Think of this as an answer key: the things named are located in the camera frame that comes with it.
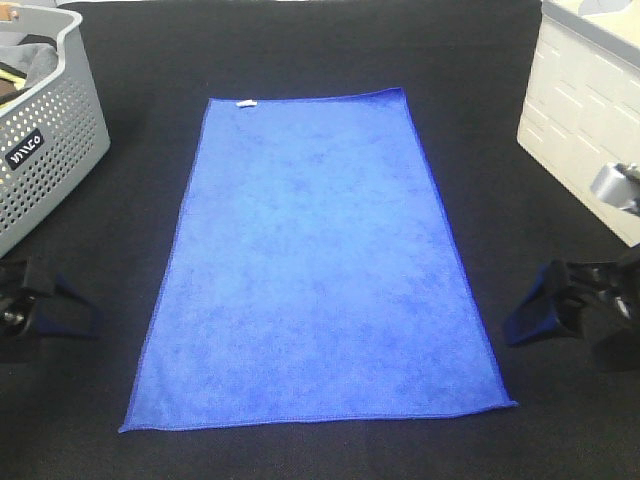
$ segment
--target black cloth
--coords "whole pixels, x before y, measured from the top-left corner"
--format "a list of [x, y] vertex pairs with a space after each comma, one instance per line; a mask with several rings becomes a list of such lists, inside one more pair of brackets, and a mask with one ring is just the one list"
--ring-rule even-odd
[[[539, 0], [74, 4], [113, 146], [9, 258], [45, 254], [104, 309], [98, 342], [0, 365], [0, 472], [20, 479], [629, 479], [640, 372], [586, 344], [505, 347], [552, 258], [625, 246], [517, 144]], [[450, 420], [116, 433], [207, 98], [406, 89], [505, 384], [520, 407]]]

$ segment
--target microfiber towel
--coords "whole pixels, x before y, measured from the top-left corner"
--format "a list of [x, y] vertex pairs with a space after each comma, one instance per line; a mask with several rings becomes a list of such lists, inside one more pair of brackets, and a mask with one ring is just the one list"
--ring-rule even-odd
[[402, 90], [211, 100], [120, 431], [511, 405]]

